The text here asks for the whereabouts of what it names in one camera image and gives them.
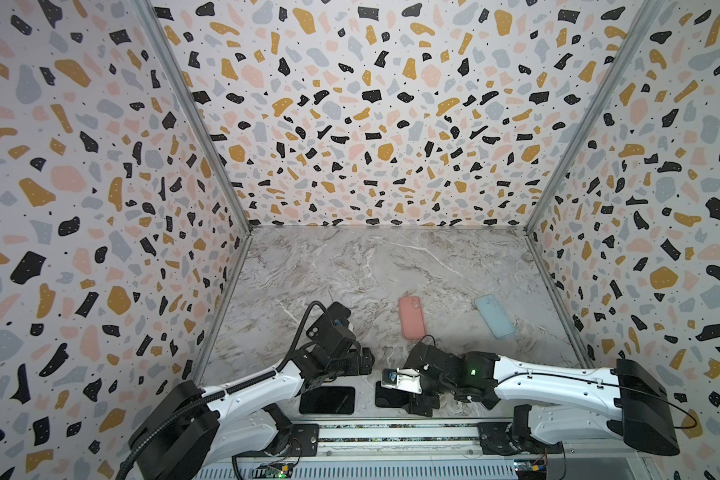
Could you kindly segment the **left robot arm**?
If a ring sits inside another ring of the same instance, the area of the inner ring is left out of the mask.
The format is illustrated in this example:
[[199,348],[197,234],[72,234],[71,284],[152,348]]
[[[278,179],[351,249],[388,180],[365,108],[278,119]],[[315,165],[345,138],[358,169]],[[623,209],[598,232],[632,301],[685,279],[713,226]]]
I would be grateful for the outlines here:
[[329,324],[305,344],[292,342],[279,364],[242,380],[214,387],[184,381],[136,428],[116,476],[137,468],[145,479],[191,479],[212,459],[264,451],[291,427],[278,402],[368,375],[374,363],[351,331]]

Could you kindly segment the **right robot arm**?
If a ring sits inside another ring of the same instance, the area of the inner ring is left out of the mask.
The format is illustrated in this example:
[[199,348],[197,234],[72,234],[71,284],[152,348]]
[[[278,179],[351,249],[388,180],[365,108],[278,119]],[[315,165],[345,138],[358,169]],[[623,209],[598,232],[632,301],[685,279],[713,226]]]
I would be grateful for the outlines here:
[[456,356],[420,342],[403,367],[383,373],[382,384],[408,393],[418,415],[442,394],[488,410],[512,403],[511,421],[480,426],[486,454],[552,453],[566,442],[603,439],[655,456],[680,453],[666,390],[633,360],[573,369],[488,352]]

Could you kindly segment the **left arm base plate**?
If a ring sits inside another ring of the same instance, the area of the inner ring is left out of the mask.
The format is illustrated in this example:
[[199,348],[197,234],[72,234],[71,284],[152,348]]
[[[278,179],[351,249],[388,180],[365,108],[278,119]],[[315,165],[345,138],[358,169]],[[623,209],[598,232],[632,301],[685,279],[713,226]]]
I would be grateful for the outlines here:
[[264,452],[276,457],[288,455],[295,457],[315,457],[320,439],[320,426],[317,423],[297,423],[278,429],[274,439]]

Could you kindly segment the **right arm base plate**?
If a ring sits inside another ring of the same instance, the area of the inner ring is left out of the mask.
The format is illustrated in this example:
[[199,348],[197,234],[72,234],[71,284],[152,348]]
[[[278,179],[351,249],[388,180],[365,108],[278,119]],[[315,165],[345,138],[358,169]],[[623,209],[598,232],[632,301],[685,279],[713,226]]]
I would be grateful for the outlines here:
[[561,442],[549,445],[535,439],[524,423],[481,422],[477,424],[477,430],[484,455],[562,454],[564,450]]

